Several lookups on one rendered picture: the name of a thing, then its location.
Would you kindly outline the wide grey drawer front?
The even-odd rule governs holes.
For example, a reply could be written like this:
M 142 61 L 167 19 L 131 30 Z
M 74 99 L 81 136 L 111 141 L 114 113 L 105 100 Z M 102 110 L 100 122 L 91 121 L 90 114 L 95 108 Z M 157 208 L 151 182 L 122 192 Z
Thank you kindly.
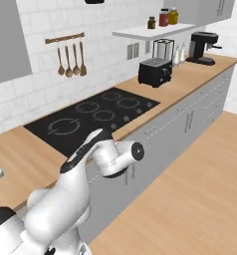
M 172 118 L 173 108 L 163 112 L 139 129 L 125 136 L 123 140 L 135 140 L 140 142 L 144 148 L 144 158 L 163 158 L 167 157 L 173 149 L 174 120 Z M 145 131 L 157 126 L 156 130 L 149 134 Z

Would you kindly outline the narrow grey drawer front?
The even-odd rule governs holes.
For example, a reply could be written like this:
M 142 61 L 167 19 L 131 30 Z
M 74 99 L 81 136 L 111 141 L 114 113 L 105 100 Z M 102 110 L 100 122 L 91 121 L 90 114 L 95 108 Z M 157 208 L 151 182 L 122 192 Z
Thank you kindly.
M 197 102 L 200 98 L 201 98 L 200 90 L 196 90 L 192 94 L 185 97 L 182 101 L 180 101 L 174 106 L 172 118 L 175 120 L 177 117 L 181 117 L 182 115 L 186 114 L 187 111 L 193 106 L 193 104 Z M 178 112 L 177 108 L 183 106 L 184 104 L 187 104 L 185 109 L 183 109 L 181 112 Z

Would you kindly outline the black hob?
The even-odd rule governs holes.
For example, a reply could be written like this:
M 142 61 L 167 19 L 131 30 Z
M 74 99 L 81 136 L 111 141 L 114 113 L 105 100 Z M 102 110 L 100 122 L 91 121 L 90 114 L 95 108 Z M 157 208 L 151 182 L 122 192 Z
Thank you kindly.
M 118 88 L 111 88 L 61 109 L 25 128 L 70 157 L 98 128 L 115 131 L 159 105 L 159 102 Z

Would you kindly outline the grey cupboard door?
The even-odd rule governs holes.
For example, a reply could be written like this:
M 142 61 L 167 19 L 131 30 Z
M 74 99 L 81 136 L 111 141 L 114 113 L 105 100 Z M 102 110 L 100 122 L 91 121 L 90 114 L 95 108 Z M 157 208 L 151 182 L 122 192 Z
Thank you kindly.
M 80 227 L 82 239 L 90 244 L 118 215 L 124 188 L 124 174 L 105 178 L 93 161 L 87 164 L 91 191 L 90 218 Z
M 132 199 L 137 198 L 183 151 L 189 114 L 178 114 L 165 121 L 157 121 L 142 139 L 144 158 L 132 167 L 130 189 Z
M 207 96 L 201 97 L 193 110 L 192 121 L 190 123 L 190 140 L 194 141 L 197 139 L 204 131 L 206 120 L 209 115 L 209 105 L 213 102 L 212 96 L 208 94 Z

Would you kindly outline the black toaster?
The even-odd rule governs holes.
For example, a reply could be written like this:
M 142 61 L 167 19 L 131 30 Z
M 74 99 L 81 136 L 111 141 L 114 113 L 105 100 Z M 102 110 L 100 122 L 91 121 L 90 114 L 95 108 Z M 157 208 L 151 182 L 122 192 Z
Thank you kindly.
M 153 88 L 159 88 L 169 82 L 172 75 L 172 62 L 159 58 L 150 58 L 139 63 L 138 82 Z

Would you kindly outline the wooden spatula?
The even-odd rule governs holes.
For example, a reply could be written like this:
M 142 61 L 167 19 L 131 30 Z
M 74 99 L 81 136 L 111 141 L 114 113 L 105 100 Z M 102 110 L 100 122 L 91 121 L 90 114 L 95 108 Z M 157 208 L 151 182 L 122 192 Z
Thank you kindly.
M 83 46 L 83 42 L 82 41 L 80 41 L 80 51 L 81 51 L 81 59 L 82 59 L 80 75 L 83 77 L 83 76 L 85 76 L 87 74 L 87 67 L 85 65 L 84 46 Z

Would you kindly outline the long wooden spoon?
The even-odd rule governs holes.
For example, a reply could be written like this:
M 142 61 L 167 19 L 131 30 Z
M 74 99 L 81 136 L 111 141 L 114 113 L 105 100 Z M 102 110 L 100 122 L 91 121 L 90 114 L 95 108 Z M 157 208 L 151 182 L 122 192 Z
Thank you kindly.
M 80 73 L 80 68 L 78 66 L 76 44 L 73 44 L 73 51 L 74 51 L 74 58 L 75 58 L 75 67 L 73 69 L 73 73 L 75 76 L 77 76 Z
M 71 66 L 70 66 L 70 57 L 69 57 L 68 46 L 65 46 L 65 52 L 66 52 L 66 58 L 67 58 L 67 64 L 68 64 L 68 68 L 66 70 L 66 77 L 71 78 L 72 75 L 73 75 L 73 71 L 72 71 Z

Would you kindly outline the small wooden spoon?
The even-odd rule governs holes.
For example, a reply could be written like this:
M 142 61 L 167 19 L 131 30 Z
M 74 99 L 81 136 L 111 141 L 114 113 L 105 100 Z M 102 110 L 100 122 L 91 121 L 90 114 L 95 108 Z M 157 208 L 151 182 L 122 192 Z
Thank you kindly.
M 59 75 L 63 76 L 65 74 L 65 69 L 64 69 L 64 67 L 62 65 L 62 58 L 61 58 L 60 48 L 57 49 L 57 52 L 58 52 L 58 58 L 59 58 L 59 64 L 60 64 L 58 73 L 59 73 Z

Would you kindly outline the white bottle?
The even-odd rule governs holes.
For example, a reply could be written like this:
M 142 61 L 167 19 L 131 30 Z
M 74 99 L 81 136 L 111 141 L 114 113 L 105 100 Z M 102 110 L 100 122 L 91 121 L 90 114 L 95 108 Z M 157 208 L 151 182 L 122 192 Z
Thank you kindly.
M 185 62 L 185 52 L 186 52 L 185 50 L 186 50 L 185 43 L 182 43 L 182 46 L 181 46 L 181 49 L 180 49 L 180 54 L 179 54 L 180 63 Z
M 176 47 L 175 52 L 174 52 L 174 56 L 173 56 L 173 66 L 178 66 L 179 65 L 179 46 Z

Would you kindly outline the grey stack of drawers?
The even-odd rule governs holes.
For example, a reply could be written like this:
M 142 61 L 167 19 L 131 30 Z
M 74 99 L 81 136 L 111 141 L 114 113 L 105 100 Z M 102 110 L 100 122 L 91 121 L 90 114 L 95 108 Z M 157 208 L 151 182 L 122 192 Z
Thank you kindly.
M 201 124 L 203 128 L 207 128 L 222 114 L 233 71 L 234 66 L 222 72 L 211 82 L 210 89 L 205 97 L 204 119 Z

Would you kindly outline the black coffee machine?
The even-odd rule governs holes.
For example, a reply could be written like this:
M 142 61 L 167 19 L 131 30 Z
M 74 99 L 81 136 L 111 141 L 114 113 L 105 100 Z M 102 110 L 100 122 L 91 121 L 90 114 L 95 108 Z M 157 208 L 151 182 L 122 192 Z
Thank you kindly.
M 220 49 L 220 46 L 216 46 L 218 42 L 218 35 L 210 32 L 194 32 L 191 35 L 191 41 L 189 45 L 189 56 L 186 58 L 187 62 L 213 66 L 215 61 L 211 58 L 204 57 L 204 51 L 211 48 Z

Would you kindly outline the red jar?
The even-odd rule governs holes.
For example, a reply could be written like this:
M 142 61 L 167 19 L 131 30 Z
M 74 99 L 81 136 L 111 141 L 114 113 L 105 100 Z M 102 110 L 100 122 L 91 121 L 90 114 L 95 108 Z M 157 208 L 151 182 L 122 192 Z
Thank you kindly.
M 169 9 L 162 8 L 159 13 L 159 26 L 165 27 L 168 25 Z

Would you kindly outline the yellow jar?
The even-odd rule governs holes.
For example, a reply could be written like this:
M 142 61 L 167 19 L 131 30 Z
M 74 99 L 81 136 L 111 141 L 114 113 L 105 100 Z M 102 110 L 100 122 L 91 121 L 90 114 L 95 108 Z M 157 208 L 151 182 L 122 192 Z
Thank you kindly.
M 168 24 L 175 25 L 178 22 L 178 11 L 175 7 L 171 7 L 168 13 Z

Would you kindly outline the double grey wall socket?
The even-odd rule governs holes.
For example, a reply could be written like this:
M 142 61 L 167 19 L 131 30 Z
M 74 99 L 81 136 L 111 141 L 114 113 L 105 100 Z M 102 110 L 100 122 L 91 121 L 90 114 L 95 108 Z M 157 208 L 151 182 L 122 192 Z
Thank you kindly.
M 126 57 L 131 60 L 139 56 L 139 43 L 130 44 L 127 46 Z

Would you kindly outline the wooden hanging rail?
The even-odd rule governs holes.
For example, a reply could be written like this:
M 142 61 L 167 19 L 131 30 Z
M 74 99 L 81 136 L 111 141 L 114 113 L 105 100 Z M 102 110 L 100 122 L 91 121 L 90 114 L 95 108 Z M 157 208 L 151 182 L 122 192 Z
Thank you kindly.
M 52 44 L 52 43 L 58 43 L 62 41 L 68 41 L 68 40 L 73 40 L 77 38 L 84 38 L 85 33 L 79 33 L 79 34 L 74 34 L 74 35 L 68 35 L 68 36 L 63 36 L 63 37 L 57 37 L 57 38 L 52 38 L 52 39 L 45 39 L 45 44 Z

